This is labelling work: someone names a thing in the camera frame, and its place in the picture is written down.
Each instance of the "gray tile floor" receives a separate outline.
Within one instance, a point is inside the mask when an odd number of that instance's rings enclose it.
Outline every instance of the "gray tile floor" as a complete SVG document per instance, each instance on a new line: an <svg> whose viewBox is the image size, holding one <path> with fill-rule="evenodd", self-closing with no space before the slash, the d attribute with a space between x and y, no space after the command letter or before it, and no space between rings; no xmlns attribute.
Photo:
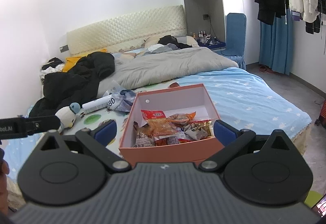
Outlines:
<svg viewBox="0 0 326 224"><path fill-rule="evenodd" d="M248 71L260 76L273 91L308 113L313 122L319 117L321 106L314 101L321 103L324 98L308 87L286 75L260 73L258 67ZM312 190L324 194L326 193L326 129L321 125L313 125L307 145L304 159L314 175Z"/></svg>

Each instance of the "hand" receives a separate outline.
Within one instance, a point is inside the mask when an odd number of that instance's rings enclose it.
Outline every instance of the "hand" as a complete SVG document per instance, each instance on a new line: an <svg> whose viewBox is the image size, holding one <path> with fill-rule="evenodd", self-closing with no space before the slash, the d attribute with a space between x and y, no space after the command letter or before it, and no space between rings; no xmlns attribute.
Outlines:
<svg viewBox="0 0 326 224"><path fill-rule="evenodd" d="M8 214L8 191L7 191L7 177L9 174L9 166L6 161L3 161L0 173L0 211Z"/></svg>

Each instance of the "blue chair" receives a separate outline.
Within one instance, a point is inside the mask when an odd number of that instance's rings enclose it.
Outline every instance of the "blue chair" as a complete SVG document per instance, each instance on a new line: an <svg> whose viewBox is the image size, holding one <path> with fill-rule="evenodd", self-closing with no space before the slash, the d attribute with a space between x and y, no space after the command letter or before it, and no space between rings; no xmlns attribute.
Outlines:
<svg viewBox="0 0 326 224"><path fill-rule="evenodd" d="M245 44L246 44L247 17L243 13L229 13L226 17L226 49L216 51L217 54L227 57L246 69Z"/></svg>

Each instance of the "gray blanket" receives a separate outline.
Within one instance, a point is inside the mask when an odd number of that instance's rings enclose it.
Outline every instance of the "gray blanket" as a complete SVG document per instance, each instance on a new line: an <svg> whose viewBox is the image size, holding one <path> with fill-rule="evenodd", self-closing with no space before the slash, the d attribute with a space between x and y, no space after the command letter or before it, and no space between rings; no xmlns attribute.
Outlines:
<svg viewBox="0 0 326 224"><path fill-rule="evenodd" d="M238 64L206 47L136 57L126 63L116 63L115 72L100 82L97 97L103 96L113 80L125 89L136 89L178 77L229 67L238 68Z"/></svg>

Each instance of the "quilted headboard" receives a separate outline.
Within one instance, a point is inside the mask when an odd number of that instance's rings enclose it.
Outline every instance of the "quilted headboard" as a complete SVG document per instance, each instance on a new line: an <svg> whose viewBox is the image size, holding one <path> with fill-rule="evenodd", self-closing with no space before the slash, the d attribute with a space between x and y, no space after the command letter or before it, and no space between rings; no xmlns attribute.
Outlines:
<svg viewBox="0 0 326 224"><path fill-rule="evenodd" d="M141 48L150 36L186 35L182 5L130 13L67 32L72 55L107 48L108 52Z"/></svg>

